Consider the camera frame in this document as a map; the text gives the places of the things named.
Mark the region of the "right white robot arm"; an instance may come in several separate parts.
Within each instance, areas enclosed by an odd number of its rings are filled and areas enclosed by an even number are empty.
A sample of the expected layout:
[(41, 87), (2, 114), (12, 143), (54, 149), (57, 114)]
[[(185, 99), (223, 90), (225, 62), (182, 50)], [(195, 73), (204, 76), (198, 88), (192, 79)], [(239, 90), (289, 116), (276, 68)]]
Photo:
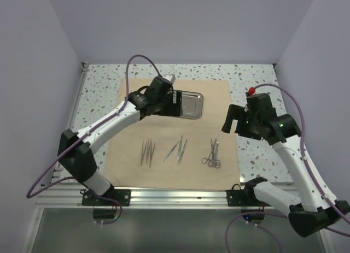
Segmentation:
[(239, 136), (268, 142), (282, 159), (299, 194), (291, 195), (266, 178), (256, 177), (246, 182), (243, 190), (229, 190), (227, 195), (249, 205), (265, 203), (274, 207), (301, 237), (327, 228), (349, 213), (349, 203), (332, 193), (300, 142), (301, 129), (295, 119), (289, 114), (277, 115), (268, 94), (248, 96), (244, 107), (229, 105), (222, 132), (230, 133), (234, 120)]

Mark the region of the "steel instrument tray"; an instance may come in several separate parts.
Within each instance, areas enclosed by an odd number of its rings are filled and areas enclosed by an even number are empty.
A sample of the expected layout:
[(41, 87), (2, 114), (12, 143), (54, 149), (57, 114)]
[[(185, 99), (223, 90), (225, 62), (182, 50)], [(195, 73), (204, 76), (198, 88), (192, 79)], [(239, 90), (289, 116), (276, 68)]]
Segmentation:
[(198, 120), (203, 112), (204, 96), (198, 92), (182, 91), (182, 119)]

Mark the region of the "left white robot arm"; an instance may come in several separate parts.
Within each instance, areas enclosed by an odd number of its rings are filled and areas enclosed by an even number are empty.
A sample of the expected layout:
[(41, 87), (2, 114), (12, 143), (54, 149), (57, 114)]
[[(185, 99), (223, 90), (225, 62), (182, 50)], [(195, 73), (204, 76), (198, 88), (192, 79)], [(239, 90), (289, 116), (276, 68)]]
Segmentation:
[(94, 192), (101, 205), (114, 198), (113, 185), (100, 173), (94, 154), (123, 129), (151, 115), (180, 117), (182, 92), (175, 90), (173, 74), (155, 77), (150, 85), (130, 92), (110, 113), (77, 132), (61, 134), (58, 159), (80, 184)]

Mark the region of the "steel forceps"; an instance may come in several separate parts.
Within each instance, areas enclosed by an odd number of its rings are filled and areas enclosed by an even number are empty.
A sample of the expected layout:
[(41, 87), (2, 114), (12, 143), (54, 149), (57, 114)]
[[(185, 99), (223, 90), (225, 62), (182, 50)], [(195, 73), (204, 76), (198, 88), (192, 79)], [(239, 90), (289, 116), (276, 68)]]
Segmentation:
[(151, 149), (151, 139), (147, 139), (146, 148), (145, 148), (145, 163), (148, 163), (149, 155), (150, 155), (150, 149)]
[(142, 166), (143, 164), (143, 160), (144, 160), (144, 155), (145, 155), (145, 151), (146, 151), (146, 145), (147, 145), (147, 142), (145, 142), (144, 140), (142, 141), (142, 152), (141, 152), (141, 162), (140, 162), (140, 165)]
[(149, 144), (149, 168), (151, 167), (151, 164), (152, 164), (154, 149), (155, 149), (155, 142), (151, 140)]

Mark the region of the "steel needle holder clamp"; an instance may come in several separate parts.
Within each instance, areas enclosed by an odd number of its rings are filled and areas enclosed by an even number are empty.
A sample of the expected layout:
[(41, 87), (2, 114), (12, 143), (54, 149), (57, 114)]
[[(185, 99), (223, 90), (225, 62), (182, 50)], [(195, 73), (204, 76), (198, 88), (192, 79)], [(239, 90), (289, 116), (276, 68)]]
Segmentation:
[(210, 153), (206, 157), (202, 158), (202, 160), (201, 160), (202, 164), (207, 164), (207, 165), (210, 166), (213, 163), (214, 152), (215, 152), (215, 145), (216, 145), (216, 141), (211, 139), (211, 150), (210, 150)]

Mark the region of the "beige cloth wrap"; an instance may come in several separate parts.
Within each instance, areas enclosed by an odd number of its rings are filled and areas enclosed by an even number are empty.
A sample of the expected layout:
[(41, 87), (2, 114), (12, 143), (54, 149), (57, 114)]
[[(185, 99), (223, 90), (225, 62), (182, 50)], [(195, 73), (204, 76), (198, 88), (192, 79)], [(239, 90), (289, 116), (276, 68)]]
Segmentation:
[(236, 137), (221, 128), (229, 84), (177, 80), (174, 88), (203, 95), (199, 119), (148, 116), (108, 143), (104, 176), (118, 187), (227, 190), (239, 183)]

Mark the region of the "steel surgical scissors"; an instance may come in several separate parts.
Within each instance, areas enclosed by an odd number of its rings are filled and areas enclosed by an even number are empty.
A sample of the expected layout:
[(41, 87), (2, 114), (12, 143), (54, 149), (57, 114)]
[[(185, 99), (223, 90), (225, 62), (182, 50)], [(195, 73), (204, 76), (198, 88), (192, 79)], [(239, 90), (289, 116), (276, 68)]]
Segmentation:
[(215, 139), (213, 141), (213, 143), (211, 144), (211, 155), (209, 157), (209, 161), (208, 161), (208, 165), (210, 167), (215, 167), (215, 168), (219, 168), (220, 167), (220, 162), (217, 158), (218, 156), (218, 147), (217, 147), (217, 139)]

